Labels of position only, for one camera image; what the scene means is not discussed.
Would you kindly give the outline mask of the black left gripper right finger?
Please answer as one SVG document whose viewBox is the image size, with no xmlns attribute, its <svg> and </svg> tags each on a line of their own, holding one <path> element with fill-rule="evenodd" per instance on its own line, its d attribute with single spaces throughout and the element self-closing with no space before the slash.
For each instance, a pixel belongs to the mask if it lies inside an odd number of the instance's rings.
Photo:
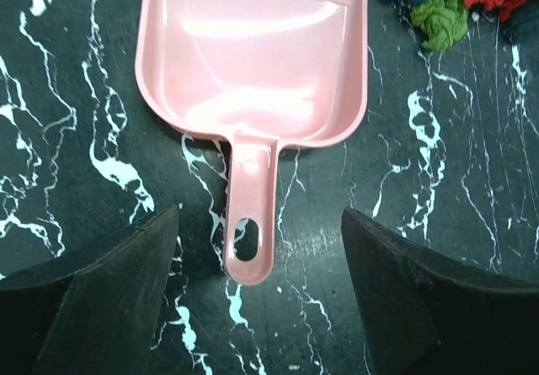
<svg viewBox="0 0 539 375">
<path fill-rule="evenodd" d="M 376 373 L 537 373 L 535 282 L 466 265 L 352 208 L 341 233 Z"/>
</svg>

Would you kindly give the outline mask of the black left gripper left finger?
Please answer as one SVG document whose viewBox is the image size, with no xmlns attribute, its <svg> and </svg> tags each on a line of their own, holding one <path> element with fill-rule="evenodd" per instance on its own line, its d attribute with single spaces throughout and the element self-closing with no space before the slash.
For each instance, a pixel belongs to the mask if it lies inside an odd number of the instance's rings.
<svg viewBox="0 0 539 375">
<path fill-rule="evenodd" d="M 1 280 L 3 374 L 143 374 L 176 247 L 176 206 Z"/>
</svg>

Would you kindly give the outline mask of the pink plastic dustpan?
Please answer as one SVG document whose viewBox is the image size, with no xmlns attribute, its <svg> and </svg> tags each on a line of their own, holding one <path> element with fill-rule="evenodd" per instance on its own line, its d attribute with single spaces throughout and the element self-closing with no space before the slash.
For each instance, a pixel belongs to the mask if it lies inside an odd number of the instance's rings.
<svg viewBox="0 0 539 375">
<path fill-rule="evenodd" d="M 368 0 L 142 0 L 136 81 L 177 131 L 231 147 L 223 265 L 244 286 L 274 265 L 280 151 L 361 123 Z"/>
</svg>

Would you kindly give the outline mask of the green paper scrap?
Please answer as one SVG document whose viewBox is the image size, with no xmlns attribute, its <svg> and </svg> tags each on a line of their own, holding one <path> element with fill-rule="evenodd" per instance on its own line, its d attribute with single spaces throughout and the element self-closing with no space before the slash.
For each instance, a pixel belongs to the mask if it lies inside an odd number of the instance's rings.
<svg viewBox="0 0 539 375">
<path fill-rule="evenodd" d="M 413 0 L 410 17 L 423 34 L 422 46 L 427 51 L 445 51 L 468 31 L 468 10 L 463 0 Z"/>
</svg>

